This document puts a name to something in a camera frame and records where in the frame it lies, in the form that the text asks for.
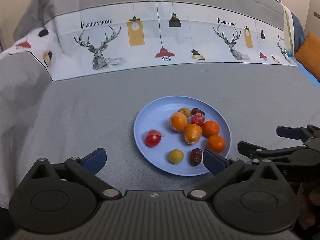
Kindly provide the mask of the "dark red jujube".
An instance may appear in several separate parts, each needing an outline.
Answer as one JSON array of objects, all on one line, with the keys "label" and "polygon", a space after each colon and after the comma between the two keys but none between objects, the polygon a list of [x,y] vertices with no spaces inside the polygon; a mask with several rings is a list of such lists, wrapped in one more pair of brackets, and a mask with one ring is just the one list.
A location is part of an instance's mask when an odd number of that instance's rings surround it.
[{"label": "dark red jujube", "polygon": [[193,109],[191,110],[191,115],[195,115],[195,114],[198,114],[198,113],[200,113],[200,114],[202,114],[202,115],[206,115],[202,110],[200,110],[200,109],[198,109],[198,108],[193,108]]},{"label": "dark red jujube", "polygon": [[194,148],[189,156],[189,162],[192,166],[197,166],[202,161],[202,150],[200,148]]}]

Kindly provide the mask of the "orange mandarin with stem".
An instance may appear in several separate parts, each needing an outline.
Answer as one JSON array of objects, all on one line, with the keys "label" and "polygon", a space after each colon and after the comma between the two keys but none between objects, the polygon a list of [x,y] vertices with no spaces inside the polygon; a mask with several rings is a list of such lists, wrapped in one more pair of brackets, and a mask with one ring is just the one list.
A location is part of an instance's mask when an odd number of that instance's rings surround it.
[{"label": "orange mandarin with stem", "polygon": [[208,120],[203,124],[202,130],[203,130],[203,135],[208,138],[208,137],[211,137],[212,135],[218,135],[220,132],[220,126],[218,125],[217,122],[213,120]]}]

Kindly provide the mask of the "elongated orange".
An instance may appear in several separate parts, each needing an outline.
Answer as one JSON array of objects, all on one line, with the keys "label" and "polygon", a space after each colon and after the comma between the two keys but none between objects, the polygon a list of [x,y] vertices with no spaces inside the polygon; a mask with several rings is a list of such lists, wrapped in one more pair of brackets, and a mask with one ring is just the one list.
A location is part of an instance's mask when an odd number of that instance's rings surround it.
[{"label": "elongated orange", "polygon": [[202,128],[197,124],[188,124],[184,129],[184,140],[188,144],[195,144],[202,137]]}]

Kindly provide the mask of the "small yellow fruit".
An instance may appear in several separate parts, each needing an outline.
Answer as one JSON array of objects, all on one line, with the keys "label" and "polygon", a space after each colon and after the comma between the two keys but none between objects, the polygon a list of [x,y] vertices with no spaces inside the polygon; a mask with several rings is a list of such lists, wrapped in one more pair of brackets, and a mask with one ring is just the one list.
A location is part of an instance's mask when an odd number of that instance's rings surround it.
[{"label": "small yellow fruit", "polygon": [[184,153],[179,149],[169,152],[168,159],[172,164],[179,164],[184,159]]}]

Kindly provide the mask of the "red tomato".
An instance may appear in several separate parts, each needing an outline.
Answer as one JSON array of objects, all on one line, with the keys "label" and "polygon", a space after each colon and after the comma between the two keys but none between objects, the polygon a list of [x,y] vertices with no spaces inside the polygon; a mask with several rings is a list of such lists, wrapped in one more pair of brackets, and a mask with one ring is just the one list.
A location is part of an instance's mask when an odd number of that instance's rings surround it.
[{"label": "red tomato", "polygon": [[164,137],[164,133],[156,129],[151,129],[145,132],[144,143],[148,147],[156,147],[161,142],[161,139],[163,137]]},{"label": "red tomato", "polygon": [[202,127],[206,122],[206,117],[202,113],[196,113],[191,116],[190,123]]}]

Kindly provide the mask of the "small yellow-green fruit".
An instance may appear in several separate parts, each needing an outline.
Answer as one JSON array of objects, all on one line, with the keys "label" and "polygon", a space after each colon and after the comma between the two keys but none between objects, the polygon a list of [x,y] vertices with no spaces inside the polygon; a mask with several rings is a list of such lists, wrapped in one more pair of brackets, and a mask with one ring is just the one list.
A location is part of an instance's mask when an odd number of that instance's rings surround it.
[{"label": "small yellow-green fruit", "polygon": [[186,118],[189,118],[191,116],[191,110],[188,109],[187,107],[182,107],[178,110],[180,113],[183,113]]}]

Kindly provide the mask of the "light blue plate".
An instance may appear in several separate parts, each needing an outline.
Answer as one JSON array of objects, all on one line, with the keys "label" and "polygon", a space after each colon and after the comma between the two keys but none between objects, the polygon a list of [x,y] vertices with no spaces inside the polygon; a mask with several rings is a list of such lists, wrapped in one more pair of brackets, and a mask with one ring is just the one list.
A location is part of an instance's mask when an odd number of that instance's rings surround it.
[{"label": "light blue plate", "polygon": [[[202,136],[194,145],[185,142],[183,132],[176,132],[169,125],[169,118],[182,107],[198,108],[206,115],[206,120],[213,120],[220,126],[219,135],[225,139],[225,149],[220,153],[227,157],[231,148],[231,132],[224,117],[212,106],[198,99],[187,96],[165,96],[148,103],[137,115],[133,126],[133,135],[141,154],[155,167],[170,174],[194,177],[209,172],[203,163],[192,166],[189,155],[194,148],[205,150],[207,138]],[[156,147],[148,147],[144,143],[144,134],[156,129],[164,133],[164,137]],[[169,152],[179,149],[184,153],[184,159],[179,164],[172,164]]]}]

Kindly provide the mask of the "orange cushion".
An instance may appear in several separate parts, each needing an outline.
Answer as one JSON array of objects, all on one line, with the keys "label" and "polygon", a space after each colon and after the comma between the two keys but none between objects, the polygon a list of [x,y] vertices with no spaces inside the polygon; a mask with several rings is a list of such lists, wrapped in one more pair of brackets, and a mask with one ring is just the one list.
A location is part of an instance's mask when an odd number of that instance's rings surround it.
[{"label": "orange cushion", "polygon": [[317,81],[319,81],[320,41],[316,35],[311,32],[307,33],[304,42],[295,52],[295,58]]}]

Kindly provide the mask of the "grey deer-print sofa cover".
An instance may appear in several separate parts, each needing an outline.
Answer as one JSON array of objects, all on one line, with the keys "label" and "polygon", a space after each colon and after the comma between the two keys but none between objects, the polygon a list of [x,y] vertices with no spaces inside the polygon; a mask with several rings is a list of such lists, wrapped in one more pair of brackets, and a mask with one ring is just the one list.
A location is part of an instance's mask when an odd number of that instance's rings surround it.
[{"label": "grey deer-print sofa cover", "polygon": [[278,126],[319,125],[319,87],[288,57],[278,0],[30,0],[1,53],[1,207],[33,163],[97,148],[119,191],[185,190],[206,179],[149,163],[134,122],[165,96],[198,99],[239,141],[285,146]]}]

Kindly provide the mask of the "blue cushion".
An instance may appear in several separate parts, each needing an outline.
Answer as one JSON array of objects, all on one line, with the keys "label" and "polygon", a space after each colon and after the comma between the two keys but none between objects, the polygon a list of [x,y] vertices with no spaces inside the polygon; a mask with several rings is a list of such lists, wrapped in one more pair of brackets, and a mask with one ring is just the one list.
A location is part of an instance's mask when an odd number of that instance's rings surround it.
[{"label": "blue cushion", "polygon": [[305,34],[298,17],[294,13],[291,13],[291,15],[294,29],[294,53],[296,53],[305,40]]}]

